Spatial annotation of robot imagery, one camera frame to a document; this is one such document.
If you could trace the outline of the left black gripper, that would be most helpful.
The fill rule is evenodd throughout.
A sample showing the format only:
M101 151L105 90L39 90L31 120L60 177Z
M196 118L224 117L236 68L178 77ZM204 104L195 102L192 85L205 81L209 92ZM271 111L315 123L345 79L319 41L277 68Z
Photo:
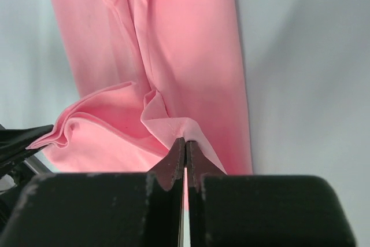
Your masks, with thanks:
M53 127L46 125L17 130L1 126L1 172L9 172L1 178L1 224L8 222L23 187L35 175L49 173L49 169L33 156L44 146L28 147Z

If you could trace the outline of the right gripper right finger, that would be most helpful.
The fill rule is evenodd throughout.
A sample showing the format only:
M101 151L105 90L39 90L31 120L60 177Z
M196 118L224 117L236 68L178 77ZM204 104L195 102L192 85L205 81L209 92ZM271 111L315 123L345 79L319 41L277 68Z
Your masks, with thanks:
M332 186L312 175L226 175L186 143L191 246L354 246Z

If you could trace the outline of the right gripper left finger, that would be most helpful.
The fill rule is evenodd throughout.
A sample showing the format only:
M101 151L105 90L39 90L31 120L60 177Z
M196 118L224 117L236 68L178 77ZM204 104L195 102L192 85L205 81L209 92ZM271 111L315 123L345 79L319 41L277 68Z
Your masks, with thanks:
M148 172L37 175L2 246L181 246L185 141Z

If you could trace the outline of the pink t shirt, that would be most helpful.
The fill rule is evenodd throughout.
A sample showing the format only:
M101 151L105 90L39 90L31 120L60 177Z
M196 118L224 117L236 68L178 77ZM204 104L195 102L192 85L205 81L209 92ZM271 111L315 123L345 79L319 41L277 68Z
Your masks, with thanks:
M196 141L252 172L235 0L51 0L80 99L30 144L65 172L145 172Z

